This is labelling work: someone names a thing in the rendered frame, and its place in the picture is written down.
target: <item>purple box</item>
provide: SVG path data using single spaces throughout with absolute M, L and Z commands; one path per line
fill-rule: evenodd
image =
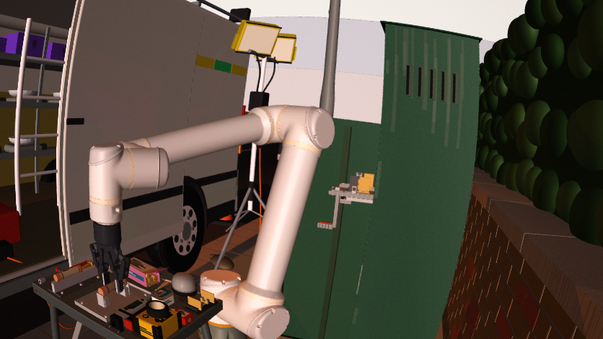
M 49 43 L 46 51 L 46 58 L 65 61 L 65 49 L 67 45 L 62 43 Z
M 24 37 L 25 34 L 22 32 L 5 35 L 3 37 L 6 38 L 6 47 L 4 52 L 21 55 Z M 44 37 L 30 34 L 30 45 L 27 47 L 27 56 L 42 58 L 42 49 L 44 49 Z

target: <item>yellow and green sticker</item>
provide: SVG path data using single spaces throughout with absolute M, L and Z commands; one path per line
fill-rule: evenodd
M 195 61 L 196 66 L 205 67 L 207 69 L 215 69 L 217 71 L 223 71 L 230 74 L 236 74 L 240 76 L 247 75 L 247 67 L 241 67 L 234 65 L 232 63 L 227 63 L 224 61 L 208 58 L 206 56 L 197 55 L 197 60 Z

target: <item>red toolbox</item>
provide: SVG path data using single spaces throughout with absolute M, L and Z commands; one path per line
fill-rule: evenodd
M 21 225 L 19 212 L 0 203 L 0 240 L 11 244 L 21 241 Z

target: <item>sky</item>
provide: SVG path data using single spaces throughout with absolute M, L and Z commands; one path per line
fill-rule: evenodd
M 227 11 L 249 8 L 251 17 L 328 17 L 330 6 L 330 0 L 209 2 Z M 506 38 L 509 23 L 524 13 L 525 4 L 526 0 L 341 0 L 340 17 L 431 27 L 495 42 Z

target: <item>light stand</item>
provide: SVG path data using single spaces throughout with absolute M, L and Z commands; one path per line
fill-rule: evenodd
M 268 58 L 269 57 L 267 57 L 267 56 L 262 58 L 262 65 L 260 67 L 260 85 L 259 85 L 260 89 L 264 88 L 264 79 L 266 76 L 266 63 L 268 61 Z M 255 183 L 254 183 L 254 180 L 255 180 L 255 154 L 257 153 L 257 151 L 258 151 L 258 146 L 255 143 L 252 143 L 251 144 L 251 162 L 250 162 L 250 166 L 249 166 L 249 188 L 247 189 L 247 192 L 245 193 L 245 197 L 243 198 L 243 201 L 241 202 L 241 207 L 239 208 L 239 210 L 237 212 L 237 217 L 234 218 L 232 225 L 228 229 L 226 229 L 226 231 L 228 232 L 228 237 L 226 238 L 226 241 L 224 242 L 224 246 L 222 247 L 220 256 L 218 256 L 218 261 L 216 261 L 216 266 L 214 267 L 214 270 L 217 270 L 218 267 L 220 266 L 220 262 L 222 261 L 222 258 L 224 258 L 224 255 L 226 254 L 226 249 L 228 249 L 228 245 L 230 244 L 230 239 L 232 238 L 232 235 L 234 234 L 234 230 L 237 228 L 239 221 L 243 217 L 245 217 L 249 212 L 257 214 L 259 217 L 262 217 L 261 214 L 253 211 L 253 200 L 252 200 L 253 197 L 250 197 L 252 192 L 255 195 L 255 197 L 258 199 L 258 201 L 260 201 L 260 204 L 264 208 L 264 211 L 266 210 L 266 205 L 262 201 L 262 198 L 260 198 L 260 194 L 256 191 Z M 243 206 L 245 206 L 245 203 L 247 203 L 247 210 L 244 213 L 242 213 Z

